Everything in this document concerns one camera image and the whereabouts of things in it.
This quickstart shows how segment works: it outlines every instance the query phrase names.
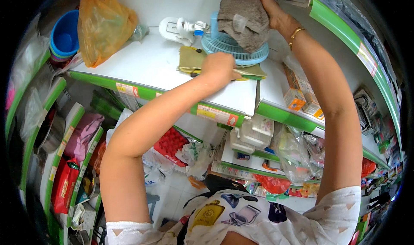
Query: pot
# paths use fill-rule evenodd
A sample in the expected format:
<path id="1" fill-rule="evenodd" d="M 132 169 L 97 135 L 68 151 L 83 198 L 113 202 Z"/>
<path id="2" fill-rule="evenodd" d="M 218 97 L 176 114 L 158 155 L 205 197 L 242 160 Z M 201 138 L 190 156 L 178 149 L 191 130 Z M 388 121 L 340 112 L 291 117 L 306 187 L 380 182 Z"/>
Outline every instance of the pot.
<path id="1" fill-rule="evenodd" d="M 66 122 L 64 118 L 57 115 L 56 107 L 56 104 L 53 104 L 39 129 L 39 139 L 36 139 L 36 142 L 41 143 L 35 144 L 36 154 L 40 149 L 44 149 L 46 153 L 54 152 L 63 140 Z"/>

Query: pink cloth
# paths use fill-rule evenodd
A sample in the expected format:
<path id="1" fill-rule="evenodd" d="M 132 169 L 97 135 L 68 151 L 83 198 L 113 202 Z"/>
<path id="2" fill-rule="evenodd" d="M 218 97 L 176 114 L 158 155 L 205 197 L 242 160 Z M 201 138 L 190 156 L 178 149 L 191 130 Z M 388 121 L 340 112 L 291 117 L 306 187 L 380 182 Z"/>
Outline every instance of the pink cloth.
<path id="1" fill-rule="evenodd" d="M 79 164 L 84 161 L 88 144 L 104 119 L 101 114 L 84 114 L 67 142 L 65 155 L 76 158 Z"/>

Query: orange plastic bag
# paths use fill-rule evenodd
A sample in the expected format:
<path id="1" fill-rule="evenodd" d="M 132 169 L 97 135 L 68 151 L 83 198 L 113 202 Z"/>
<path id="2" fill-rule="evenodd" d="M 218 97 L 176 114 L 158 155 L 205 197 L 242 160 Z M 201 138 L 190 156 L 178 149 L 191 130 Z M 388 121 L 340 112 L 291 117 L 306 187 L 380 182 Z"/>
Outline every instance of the orange plastic bag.
<path id="1" fill-rule="evenodd" d="M 376 168 L 377 165 L 375 164 L 375 162 L 362 158 L 361 178 L 368 176 L 369 174 L 374 172 Z"/>
<path id="2" fill-rule="evenodd" d="M 253 174 L 255 179 L 271 194 L 282 194 L 289 188 L 291 182 L 282 178 Z"/>
<path id="3" fill-rule="evenodd" d="M 78 38 L 87 67 L 100 65 L 131 37 L 138 24 L 134 10 L 117 0 L 80 0 Z"/>

